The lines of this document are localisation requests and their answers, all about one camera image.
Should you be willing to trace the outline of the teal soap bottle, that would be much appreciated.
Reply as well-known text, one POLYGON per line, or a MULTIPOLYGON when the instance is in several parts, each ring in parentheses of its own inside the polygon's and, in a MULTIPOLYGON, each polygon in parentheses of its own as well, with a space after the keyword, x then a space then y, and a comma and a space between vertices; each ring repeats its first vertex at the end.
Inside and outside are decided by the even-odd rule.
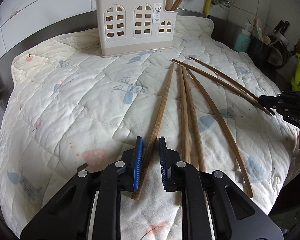
POLYGON ((246 23, 245 28, 241 30, 241 32, 238 34, 235 45, 234 45, 234 50, 237 52, 246 52, 250 41, 251 41, 251 24, 246 23))

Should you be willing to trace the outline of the white quilted mat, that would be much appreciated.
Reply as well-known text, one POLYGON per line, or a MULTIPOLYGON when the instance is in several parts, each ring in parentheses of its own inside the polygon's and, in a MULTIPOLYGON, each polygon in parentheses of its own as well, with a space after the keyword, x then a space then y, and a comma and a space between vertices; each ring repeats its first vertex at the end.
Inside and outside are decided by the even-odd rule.
MULTIPOLYGON (((36 213, 87 163, 100 171, 148 145, 171 59, 202 69, 189 56, 231 77, 256 96, 279 88, 237 53, 211 38, 213 21, 177 16, 173 48, 101 57, 98 29, 54 37, 15 57, 14 90, 0 130, 0 206, 20 237, 36 213)), ((282 187, 300 173, 299 129, 191 71, 226 122, 245 162, 252 200, 268 214, 282 187)), ((213 111, 187 74, 206 172, 223 171, 244 190, 236 158, 213 111)), ((164 191, 155 152, 139 201, 121 195, 121 239, 182 239, 180 193, 164 191)))

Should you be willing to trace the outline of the beige plastic utensil holder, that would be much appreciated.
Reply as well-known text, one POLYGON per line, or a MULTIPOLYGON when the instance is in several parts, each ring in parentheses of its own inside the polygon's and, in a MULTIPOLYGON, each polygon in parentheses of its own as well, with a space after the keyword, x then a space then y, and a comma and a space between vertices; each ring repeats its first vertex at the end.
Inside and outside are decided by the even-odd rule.
POLYGON ((96 14, 104 57, 173 46, 177 12, 166 0, 96 0, 96 14))

